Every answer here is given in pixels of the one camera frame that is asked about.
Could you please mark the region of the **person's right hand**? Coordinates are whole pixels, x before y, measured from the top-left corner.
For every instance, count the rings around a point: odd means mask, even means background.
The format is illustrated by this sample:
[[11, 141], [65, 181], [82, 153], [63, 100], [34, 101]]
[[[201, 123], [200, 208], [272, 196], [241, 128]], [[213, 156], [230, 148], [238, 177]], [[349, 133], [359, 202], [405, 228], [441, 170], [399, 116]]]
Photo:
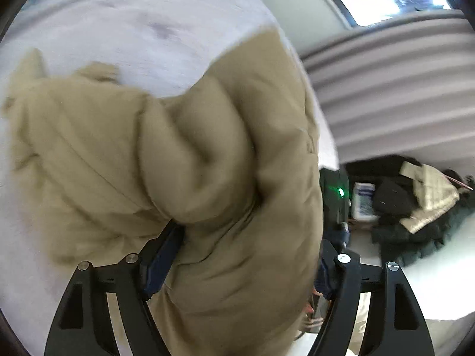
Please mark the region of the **person's right hand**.
[[305, 307], [305, 318], [303, 319], [303, 332], [318, 333], [324, 323], [324, 303], [325, 299], [322, 293], [315, 288], [312, 289], [311, 297]]

